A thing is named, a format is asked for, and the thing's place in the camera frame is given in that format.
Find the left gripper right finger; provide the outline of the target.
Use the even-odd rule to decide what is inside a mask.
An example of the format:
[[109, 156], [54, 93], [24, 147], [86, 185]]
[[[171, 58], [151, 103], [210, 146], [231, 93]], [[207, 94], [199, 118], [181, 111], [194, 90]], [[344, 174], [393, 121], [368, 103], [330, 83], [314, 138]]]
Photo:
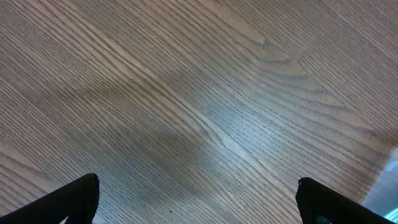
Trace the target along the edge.
[[393, 224], [309, 177], [298, 181], [295, 199], [303, 224]]

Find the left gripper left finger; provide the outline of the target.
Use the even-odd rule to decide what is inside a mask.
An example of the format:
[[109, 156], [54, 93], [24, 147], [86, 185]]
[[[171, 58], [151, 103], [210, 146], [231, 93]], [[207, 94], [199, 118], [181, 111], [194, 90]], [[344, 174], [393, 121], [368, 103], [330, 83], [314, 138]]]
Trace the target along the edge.
[[94, 173], [1, 217], [1, 223], [92, 224], [100, 199], [100, 180]]

